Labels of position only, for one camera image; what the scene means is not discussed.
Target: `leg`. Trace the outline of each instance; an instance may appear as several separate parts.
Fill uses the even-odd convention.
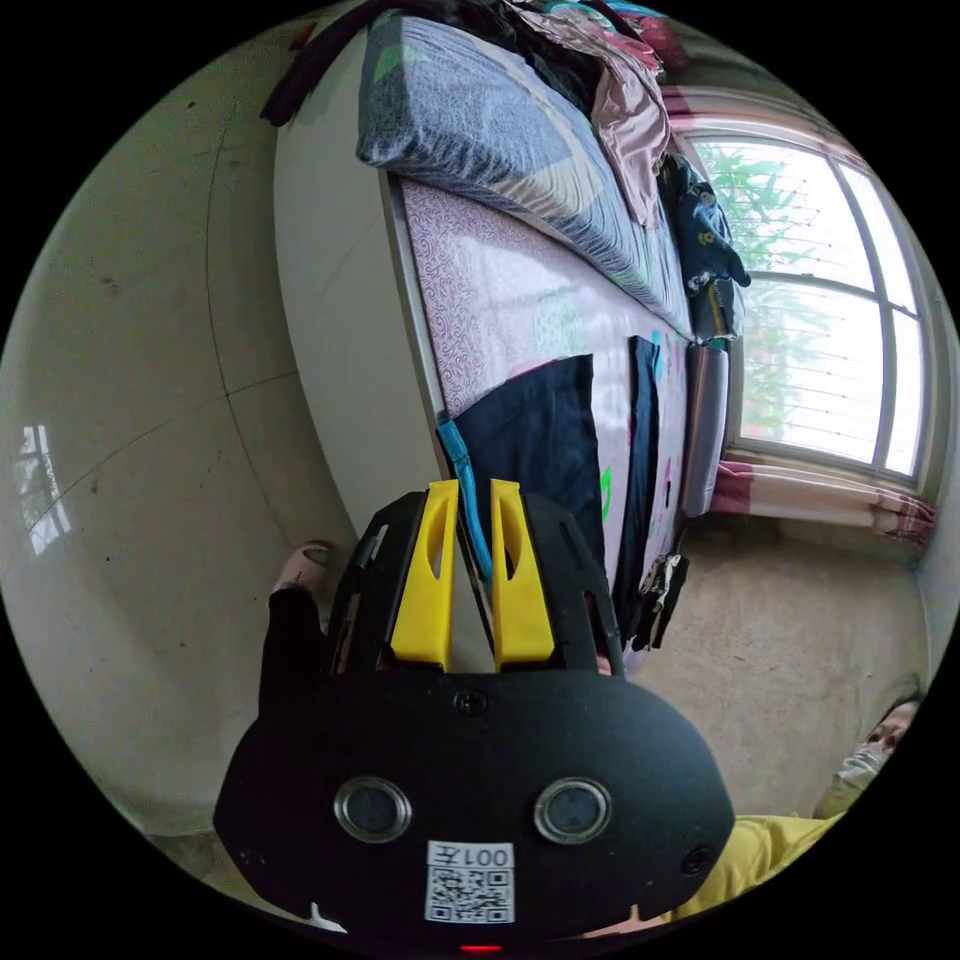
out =
[[[299,548],[270,595],[270,625],[260,668],[261,715],[310,691],[330,670],[333,646],[320,627],[313,599],[328,556],[326,545]]]

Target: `camera lens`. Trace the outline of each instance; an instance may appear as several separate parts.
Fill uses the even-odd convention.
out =
[[[534,823],[554,843],[586,843],[610,822],[610,794],[593,780],[557,780],[537,798]]]
[[[410,801],[399,787],[380,777],[357,777],[338,791],[333,801],[337,822],[356,840],[387,843],[410,824]]]

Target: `yellow shirt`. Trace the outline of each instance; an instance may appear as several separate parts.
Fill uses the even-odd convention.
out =
[[[663,915],[682,920],[759,886],[806,853],[843,814],[829,820],[803,817],[737,817],[730,839],[703,886],[683,906]]]

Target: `pink curtain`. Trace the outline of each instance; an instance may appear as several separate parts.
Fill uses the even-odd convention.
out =
[[[858,169],[869,169],[840,131],[799,99],[787,103],[759,93],[707,86],[665,85],[662,94],[670,125],[681,136],[704,125],[731,133],[770,135],[779,131]]]
[[[922,547],[936,511],[915,497],[869,483],[767,464],[721,460],[710,510],[864,527]]]

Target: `black pants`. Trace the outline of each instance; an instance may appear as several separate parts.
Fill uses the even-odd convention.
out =
[[[270,626],[260,667],[260,714],[315,689],[330,672],[333,644],[306,590],[278,590],[270,597]]]

